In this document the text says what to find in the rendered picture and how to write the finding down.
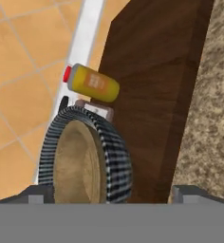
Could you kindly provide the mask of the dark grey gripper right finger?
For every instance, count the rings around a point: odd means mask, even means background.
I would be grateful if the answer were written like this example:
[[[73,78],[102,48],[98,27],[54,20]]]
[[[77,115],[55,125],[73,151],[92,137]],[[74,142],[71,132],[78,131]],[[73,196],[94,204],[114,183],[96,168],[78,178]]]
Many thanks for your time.
[[[209,204],[223,203],[224,198],[210,195],[206,190],[195,185],[174,185],[172,188],[174,203],[181,204]]]

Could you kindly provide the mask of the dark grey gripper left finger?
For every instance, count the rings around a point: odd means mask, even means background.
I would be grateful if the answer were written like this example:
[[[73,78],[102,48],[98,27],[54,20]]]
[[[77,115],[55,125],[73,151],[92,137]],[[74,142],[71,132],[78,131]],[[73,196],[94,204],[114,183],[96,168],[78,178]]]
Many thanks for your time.
[[[0,199],[10,204],[53,204],[54,188],[51,185],[31,185],[20,194]]]

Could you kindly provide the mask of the black white striped wooden bowl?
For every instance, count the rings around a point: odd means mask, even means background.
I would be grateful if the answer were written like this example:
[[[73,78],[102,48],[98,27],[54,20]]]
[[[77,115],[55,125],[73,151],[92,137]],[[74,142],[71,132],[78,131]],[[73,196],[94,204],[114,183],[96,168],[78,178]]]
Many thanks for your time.
[[[66,107],[47,129],[38,183],[53,188],[56,203],[124,203],[132,190],[125,142],[105,118]]]

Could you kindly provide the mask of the dark brown wooden cabinet door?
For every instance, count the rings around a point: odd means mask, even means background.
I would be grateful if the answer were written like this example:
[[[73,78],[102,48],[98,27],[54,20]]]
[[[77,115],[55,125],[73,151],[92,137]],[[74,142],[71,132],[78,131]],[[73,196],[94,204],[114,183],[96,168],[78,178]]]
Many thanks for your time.
[[[130,0],[111,23],[100,71],[121,86],[134,203],[168,200],[214,1]]]

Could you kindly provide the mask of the white cabinet edge strip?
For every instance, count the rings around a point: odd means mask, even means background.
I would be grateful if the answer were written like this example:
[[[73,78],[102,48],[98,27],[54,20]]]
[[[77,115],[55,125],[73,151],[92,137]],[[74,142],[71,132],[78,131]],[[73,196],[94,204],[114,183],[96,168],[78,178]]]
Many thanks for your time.
[[[104,2],[105,0],[84,0],[65,67],[73,67],[74,65],[88,66],[101,21]],[[88,126],[94,127],[90,111],[79,108],[75,104],[78,101],[78,94],[71,88],[72,78],[74,78],[74,75],[70,74],[67,82],[61,80],[38,160],[35,177],[36,185],[53,185],[57,146],[65,127],[74,121],[84,122]]]

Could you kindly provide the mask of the small brown box white label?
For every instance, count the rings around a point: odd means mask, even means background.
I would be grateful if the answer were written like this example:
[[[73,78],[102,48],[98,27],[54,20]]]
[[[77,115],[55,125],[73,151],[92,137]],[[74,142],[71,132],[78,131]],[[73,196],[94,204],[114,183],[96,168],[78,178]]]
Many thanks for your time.
[[[85,101],[85,100],[77,100],[75,102],[75,104],[77,106],[85,108],[85,109],[105,118],[109,122],[112,122],[112,120],[113,120],[114,111],[110,107],[91,103],[91,102],[88,102],[88,101]]]

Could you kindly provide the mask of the yellow bottle with red cap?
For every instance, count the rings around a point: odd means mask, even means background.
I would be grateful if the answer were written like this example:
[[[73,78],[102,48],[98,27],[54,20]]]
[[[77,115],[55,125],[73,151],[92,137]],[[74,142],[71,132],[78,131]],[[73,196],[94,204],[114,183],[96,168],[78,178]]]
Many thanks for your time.
[[[105,103],[114,102],[120,92],[117,81],[81,64],[68,65],[63,82],[69,90]]]

